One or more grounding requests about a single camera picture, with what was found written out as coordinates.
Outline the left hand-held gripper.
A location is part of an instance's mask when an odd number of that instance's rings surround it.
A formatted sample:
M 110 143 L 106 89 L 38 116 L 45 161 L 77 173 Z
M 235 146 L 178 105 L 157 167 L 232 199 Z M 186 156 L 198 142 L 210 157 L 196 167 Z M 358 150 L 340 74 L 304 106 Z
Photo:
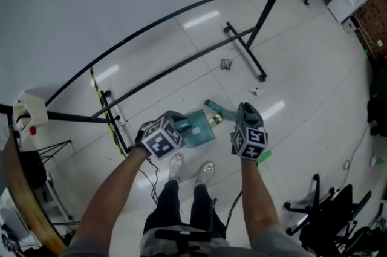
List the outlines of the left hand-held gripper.
M 185 116 L 167 111 L 159 118 L 141 125 L 136 144 L 142 145 L 157 159 L 163 159 L 184 145 L 183 136 L 175 128 L 175 122 L 184 120 Z

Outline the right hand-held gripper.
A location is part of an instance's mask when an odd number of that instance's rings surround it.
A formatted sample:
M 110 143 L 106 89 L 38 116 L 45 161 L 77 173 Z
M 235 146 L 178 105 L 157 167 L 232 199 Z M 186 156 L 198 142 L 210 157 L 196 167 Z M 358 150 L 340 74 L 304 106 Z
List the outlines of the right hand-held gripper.
M 257 162 L 268 145 L 268 134 L 264 119 L 251 104 L 239 104 L 234 130 L 230 134 L 231 154 Z

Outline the teal dustpan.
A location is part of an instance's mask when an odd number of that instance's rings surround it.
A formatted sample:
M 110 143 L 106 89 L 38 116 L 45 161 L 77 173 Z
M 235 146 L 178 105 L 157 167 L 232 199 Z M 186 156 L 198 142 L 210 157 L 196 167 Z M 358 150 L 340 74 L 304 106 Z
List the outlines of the teal dustpan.
M 215 139 L 213 129 L 202 109 L 187 116 L 175 116 L 174 128 L 183 137 L 187 148 L 196 148 Z

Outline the teal broom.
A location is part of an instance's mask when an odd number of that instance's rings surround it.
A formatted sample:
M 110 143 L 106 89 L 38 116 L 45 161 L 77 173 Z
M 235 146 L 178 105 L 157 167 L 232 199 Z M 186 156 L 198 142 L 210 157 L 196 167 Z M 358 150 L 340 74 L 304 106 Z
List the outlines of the teal broom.
M 205 100 L 204 104 L 211 108 L 212 110 L 216 111 L 222 118 L 231 120 L 231 121 L 237 121 L 237 112 L 236 111 L 229 111 L 227 109 L 224 109 L 222 106 L 218 105 L 212 100 Z M 247 113 L 245 112 L 245 119 L 247 120 L 258 120 L 259 117 L 257 114 L 254 113 Z

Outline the person's right forearm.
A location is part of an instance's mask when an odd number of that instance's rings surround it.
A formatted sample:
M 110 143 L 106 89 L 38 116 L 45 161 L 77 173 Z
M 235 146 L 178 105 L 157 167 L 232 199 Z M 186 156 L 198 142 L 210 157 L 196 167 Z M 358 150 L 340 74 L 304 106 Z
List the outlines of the person's right forearm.
M 265 229 L 278 226 L 279 218 L 256 162 L 242 158 L 241 175 L 244 221 L 249 240 L 253 241 Z

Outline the person's left forearm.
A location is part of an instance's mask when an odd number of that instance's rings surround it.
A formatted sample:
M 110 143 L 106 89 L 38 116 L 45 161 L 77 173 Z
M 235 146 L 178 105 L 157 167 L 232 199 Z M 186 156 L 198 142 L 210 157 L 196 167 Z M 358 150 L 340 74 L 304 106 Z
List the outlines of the person's left forearm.
M 134 148 L 98 188 L 89 203 L 76 232 L 108 251 L 112 231 L 129 197 L 141 165 L 149 157 L 143 148 Z

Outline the person's left white shoe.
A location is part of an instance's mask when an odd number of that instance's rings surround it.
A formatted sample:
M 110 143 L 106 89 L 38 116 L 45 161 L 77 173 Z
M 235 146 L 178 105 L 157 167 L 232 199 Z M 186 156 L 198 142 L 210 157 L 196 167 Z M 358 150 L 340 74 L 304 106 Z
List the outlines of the person's left white shoe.
M 184 159 L 181 154 L 175 154 L 169 163 L 169 180 L 180 181 L 180 174 L 184 166 Z

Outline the person's white shoe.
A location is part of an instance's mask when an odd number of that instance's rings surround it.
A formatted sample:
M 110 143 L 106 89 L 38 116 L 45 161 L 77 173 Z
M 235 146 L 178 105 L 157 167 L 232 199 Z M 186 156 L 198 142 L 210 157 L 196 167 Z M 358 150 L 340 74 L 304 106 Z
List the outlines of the person's white shoe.
M 180 181 L 180 174 L 184 166 L 184 159 L 181 154 L 175 154 L 169 163 L 169 180 Z
M 203 185 L 206 186 L 212 179 L 215 173 L 214 164 L 211 161 L 205 162 L 197 173 L 195 179 L 195 186 Z

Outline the person's right white shoe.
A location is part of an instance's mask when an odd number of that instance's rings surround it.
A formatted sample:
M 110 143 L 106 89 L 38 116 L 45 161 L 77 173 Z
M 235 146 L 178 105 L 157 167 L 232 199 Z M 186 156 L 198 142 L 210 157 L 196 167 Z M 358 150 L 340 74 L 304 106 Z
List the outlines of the person's right white shoe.
M 205 162 L 197 173 L 195 179 L 195 186 L 203 185 L 206 186 L 212 179 L 215 173 L 214 164 L 211 161 Z

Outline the yellow black floor strip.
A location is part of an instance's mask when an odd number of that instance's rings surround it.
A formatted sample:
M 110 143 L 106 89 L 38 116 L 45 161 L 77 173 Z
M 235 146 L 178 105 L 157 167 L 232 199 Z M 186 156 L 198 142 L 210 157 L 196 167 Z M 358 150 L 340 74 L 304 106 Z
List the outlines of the yellow black floor strip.
M 91 75 L 91 84 L 92 84 L 92 86 L 94 87 L 94 89 L 95 89 L 95 91 L 97 93 L 97 96 L 98 96 L 98 99 L 99 99 L 99 103 L 100 103 L 101 107 L 104 108 L 105 107 L 105 103 L 104 103 L 104 100 L 103 100 L 103 97 L 102 97 L 102 93 L 99 90 L 99 87 L 98 87 L 98 85 L 96 83 L 96 79 L 94 77 L 94 70 L 93 70 L 93 68 L 89 69 L 89 73 Z M 123 152 L 123 150 L 122 150 L 122 148 L 120 146 L 120 141 L 119 141 L 118 135 L 117 135 L 117 133 L 115 131 L 114 125 L 112 123 L 109 123 L 108 125 L 109 125 L 109 130 L 111 132 L 111 135 L 113 137 L 114 143 L 115 143 L 119 153 L 121 155 L 124 155 L 124 152 Z

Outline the person's black trousers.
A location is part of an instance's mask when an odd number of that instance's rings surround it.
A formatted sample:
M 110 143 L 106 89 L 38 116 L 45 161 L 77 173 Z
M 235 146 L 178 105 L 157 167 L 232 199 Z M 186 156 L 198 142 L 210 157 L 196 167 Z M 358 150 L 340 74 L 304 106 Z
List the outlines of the person's black trousers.
M 168 181 L 158 197 L 156 209 L 147 217 L 144 232 L 169 226 L 183 226 L 180 215 L 180 201 L 178 198 L 179 184 L 177 180 Z M 191 207 L 190 223 L 188 227 L 218 234 L 226 239 L 226 226 L 215 212 L 212 199 L 203 184 L 195 186 Z

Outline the black office chair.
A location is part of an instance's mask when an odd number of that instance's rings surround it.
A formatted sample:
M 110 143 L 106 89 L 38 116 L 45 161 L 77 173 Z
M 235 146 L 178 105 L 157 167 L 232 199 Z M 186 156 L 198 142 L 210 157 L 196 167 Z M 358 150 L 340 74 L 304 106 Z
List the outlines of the black office chair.
M 347 185 L 340 191 L 331 188 L 324 200 L 320 200 L 320 176 L 313 175 L 316 183 L 312 205 L 303 209 L 294 208 L 286 202 L 283 208 L 289 212 L 305 214 L 306 218 L 294 229 L 287 228 L 286 234 L 299 234 L 301 246 L 311 251 L 316 257 L 344 257 L 345 252 L 339 252 L 338 245 L 351 242 L 350 234 L 357 225 L 356 217 L 372 197 L 368 191 L 360 202 L 353 201 L 353 186 Z
M 362 227 L 352 237 L 336 236 L 330 257 L 387 257 L 387 229 Z

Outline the white box with red button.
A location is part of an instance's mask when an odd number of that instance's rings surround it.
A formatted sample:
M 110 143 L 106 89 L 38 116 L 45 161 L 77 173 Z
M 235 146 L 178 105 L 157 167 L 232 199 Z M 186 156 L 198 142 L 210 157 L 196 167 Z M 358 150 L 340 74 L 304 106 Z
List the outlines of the white box with red button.
M 13 106 L 15 127 L 21 134 L 29 134 L 30 128 L 38 128 L 48 123 L 45 100 L 23 92 Z

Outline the round wooden table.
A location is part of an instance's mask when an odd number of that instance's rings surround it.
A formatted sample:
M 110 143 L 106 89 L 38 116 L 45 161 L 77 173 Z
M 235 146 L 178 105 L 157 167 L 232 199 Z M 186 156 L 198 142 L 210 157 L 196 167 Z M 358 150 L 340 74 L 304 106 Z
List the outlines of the round wooden table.
M 27 227 L 46 249 L 58 257 L 66 249 L 66 245 L 30 187 L 19 154 L 15 132 L 11 130 L 2 157 L 8 190 Z

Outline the small white appliance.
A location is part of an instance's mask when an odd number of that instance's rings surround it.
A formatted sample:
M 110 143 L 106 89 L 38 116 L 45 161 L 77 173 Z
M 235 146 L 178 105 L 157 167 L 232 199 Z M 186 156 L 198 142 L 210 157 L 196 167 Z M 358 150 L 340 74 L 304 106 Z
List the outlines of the small white appliance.
M 342 23 L 342 27 L 346 34 L 351 34 L 360 28 L 359 22 L 354 15 L 349 16 Z

